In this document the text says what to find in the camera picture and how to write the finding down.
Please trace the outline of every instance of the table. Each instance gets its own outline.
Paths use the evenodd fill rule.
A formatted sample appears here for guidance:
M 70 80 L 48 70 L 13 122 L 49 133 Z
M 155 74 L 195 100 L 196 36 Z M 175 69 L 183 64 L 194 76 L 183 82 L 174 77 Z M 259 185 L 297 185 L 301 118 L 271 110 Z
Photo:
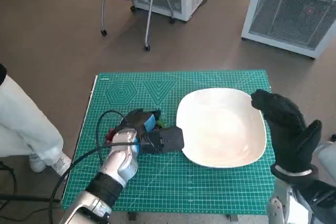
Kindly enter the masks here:
M 95 148 L 96 123 L 106 110 L 127 114 L 136 108 L 161 109 L 166 126 L 175 124 L 180 100 L 205 88 L 226 87 L 245 91 L 270 91 L 264 70 L 101 73 L 96 76 L 87 112 L 79 134 L 74 159 Z M 117 115 L 101 124 L 100 143 L 110 127 L 119 124 Z M 232 169 L 212 169 L 190 162 L 182 152 L 143 154 L 139 170 L 129 181 L 113 210 L 212 214 L 266 214 L 274 189 L 269 166 L 274 162 L 267 127 L 267 147 L 257 162 Z M 62 205 L 67 208 L 99 169 L 98 154 L 82 161 L 71 173 Z

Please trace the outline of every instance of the floor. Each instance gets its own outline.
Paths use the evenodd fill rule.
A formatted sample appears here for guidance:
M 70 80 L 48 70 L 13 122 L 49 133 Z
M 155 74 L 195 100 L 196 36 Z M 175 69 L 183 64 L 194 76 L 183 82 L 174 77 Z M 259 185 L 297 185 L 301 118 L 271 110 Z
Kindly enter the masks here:
M 266 69 L 274 92 L 288 96 L 308 123 L 323 122 L 323 139 L 335 129 L 336 41 L 312 61 L 253 41 L 240 33 L 249 0 L 208 0 L 187 23 L 171 25 L 153 15 L 150 52 L 143 51 L 146 12 L 130 3 L 106 0 L 107 37 L 100 35 L 100 0 L 0 0 L 1 63 L 64 137 L 72 156 L 93 77 L 103 71 Z M 3 158 L 15 168 L 21 194 L 49 196 L 57 176 L 29 170 L 27 157 Z M 0 187 L 11 192 L 10 177 Z M 43 204 L 12 202 L 2 214 L 24 217 Z M 61 211 L 55 211 L 55 220 Z M 24 223 L 46 223 L 46 212 Z M 265 216 L 239 217 L 265 223 Z M 116 213 L 116 223 L 128 223 Z M 224 216 L 141 214 L 135 223 L 226 223 Z

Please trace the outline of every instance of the plate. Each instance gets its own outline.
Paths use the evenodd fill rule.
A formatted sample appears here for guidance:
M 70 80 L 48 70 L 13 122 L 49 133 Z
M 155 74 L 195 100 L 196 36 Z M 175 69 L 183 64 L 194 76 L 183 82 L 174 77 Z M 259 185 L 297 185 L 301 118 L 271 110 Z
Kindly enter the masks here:
M 212 88 L 186 95 L 177 110 L 184 155 L 192 162 L 233 168 L 257 161 L 266 148 L 266 128 L 251 97 L 236 89 Z

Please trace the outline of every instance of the person's leg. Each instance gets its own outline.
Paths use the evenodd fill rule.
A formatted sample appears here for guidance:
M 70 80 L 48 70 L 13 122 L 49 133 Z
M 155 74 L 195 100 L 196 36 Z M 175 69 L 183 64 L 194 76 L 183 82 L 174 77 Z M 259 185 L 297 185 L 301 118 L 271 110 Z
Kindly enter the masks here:
M 0 146 L 0 157 L 29 155 L 30 167 L 34 172 L 40 173 L 46 168 L 46 163 L 34 154 L 23 137 L 2 124 L 0 124 Z
M 58 130 L 9 76 L 0 86 L 0 123 L 21 135 L 47 165 L 66 157 Z

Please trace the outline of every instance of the shoe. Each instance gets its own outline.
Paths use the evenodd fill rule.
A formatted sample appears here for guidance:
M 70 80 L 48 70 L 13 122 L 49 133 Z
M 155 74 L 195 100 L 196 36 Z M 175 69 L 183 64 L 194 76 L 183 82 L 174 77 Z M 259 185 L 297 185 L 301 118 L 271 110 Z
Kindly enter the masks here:
M 51 165 L 51 167 L 59 176 L 62 176 L 65 171 L 70 167 L 70 164 L 71 159 L 62 152 L 59 160 Z
M 46 163 L 37 156 L 37 154 L 29 155 L 29 165 L 33 172 L 41 173 L 47 167 Z

